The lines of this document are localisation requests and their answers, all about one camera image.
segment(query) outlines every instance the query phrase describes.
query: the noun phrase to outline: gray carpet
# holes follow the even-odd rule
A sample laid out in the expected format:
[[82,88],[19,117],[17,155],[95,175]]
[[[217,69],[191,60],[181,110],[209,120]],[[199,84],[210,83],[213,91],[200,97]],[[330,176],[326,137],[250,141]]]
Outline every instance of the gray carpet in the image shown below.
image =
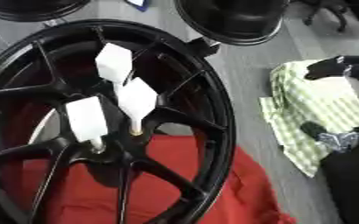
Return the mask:
[[[122,0],[94,1],[66,20],[120,18],[156,26],[184,40],[200,36],[180,19],[171,0],[152,1],[145,13]],[[284,157],[258,104],[258,97],[269,94],[270,70],[281,63],[359,54],[359,22],[351,14],[347,15],[349,28],[341,34],[335,31],[338,24],[334,18],[325,11],[316,16],[311,27],[304,26],[301,16],[307,12],[306,6],[294,4],[287,11],[275,39],[249,47],[224,45],[208,60],[222,77],[234,104],[238,144],[265,168],[284,211],[297,218],[299,224],[338,224],[341,221],[322,174],[307,178]],[[42,28],[41,23],[16,24],[0,20],[0,46],[4,49]]]

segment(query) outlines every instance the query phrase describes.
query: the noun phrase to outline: plaid fabric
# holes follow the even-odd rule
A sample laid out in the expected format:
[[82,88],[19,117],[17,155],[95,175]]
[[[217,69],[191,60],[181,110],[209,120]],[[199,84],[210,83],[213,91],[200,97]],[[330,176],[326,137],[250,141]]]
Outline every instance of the plaid fabric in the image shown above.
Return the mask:
[[306,121],[342,133],[359,126],[359,99],[342,77],[305,80],[307,66],[316,60],[289,62],[271,72],[272,97],[260,98],[264,119],[272,126],[284,153],[307,176],[331,151],[299,127]]

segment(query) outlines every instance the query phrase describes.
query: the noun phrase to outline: white foam block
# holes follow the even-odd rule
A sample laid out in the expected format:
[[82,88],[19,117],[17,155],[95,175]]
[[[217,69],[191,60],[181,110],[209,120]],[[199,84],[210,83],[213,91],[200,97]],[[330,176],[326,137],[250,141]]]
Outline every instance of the white foam block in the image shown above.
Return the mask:
[[131,131],[142,133],[142,121],[156,107],[158,94],[140,78],[131,80],[117,93],[118,107],[131,119]]
[[128,2],[138,5],[138,6],[143,6],[144,5],[144,0],[128,0]]
[[71,129],[80,143],[108,134],[106,118],[97,96],[69,102],[66,107]]
[[95,63],[101,78],[123,85],[132,71],[132,51],[108,43],[95,58]]

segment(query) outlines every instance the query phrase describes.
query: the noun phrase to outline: white plastic holder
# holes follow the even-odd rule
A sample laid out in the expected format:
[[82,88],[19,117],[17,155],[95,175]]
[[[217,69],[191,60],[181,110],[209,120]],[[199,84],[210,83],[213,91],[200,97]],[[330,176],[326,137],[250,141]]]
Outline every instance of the white plastic holder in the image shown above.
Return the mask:
[[156,108],[157,92],[137,77],[118,91],[117,98],[118,107],[130,118],[130,133],[142,135],[143,119]]
[[93,152],[104,152],[102,136],[109,133],[101,102],[97,96],[66,104],[71,130],[79,143],[90,141]]
[[95,58],[95,63],[99,76],[112,81],[114,91],[117,93],[132,71],[132,51],[108,43]]

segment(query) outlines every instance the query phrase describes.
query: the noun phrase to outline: red fabric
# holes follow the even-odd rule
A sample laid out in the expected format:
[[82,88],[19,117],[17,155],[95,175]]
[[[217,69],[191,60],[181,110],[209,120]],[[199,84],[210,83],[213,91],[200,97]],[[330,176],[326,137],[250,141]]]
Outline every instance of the red fabric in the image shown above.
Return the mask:
[[[192,179],[197,172],[198,151],[192,136],[155,136],[148,154],[187,179]],[[44,171],[42,164],[42,161],[24,164],[20,186],[24,204],[32,200],[39,182],[38,174]],[[117,190],[96,182],[83,164],[70,169],[56,192],[48,205],[48,223],[115,223]],[[160,214],[179,195],[178,190],[165,181],[148,174],[141,175],[132,185],[128,223],[143,223]],[[237,147],[222,193],[199,223],[293,224],[295,220],[280,212],[261,166]]]

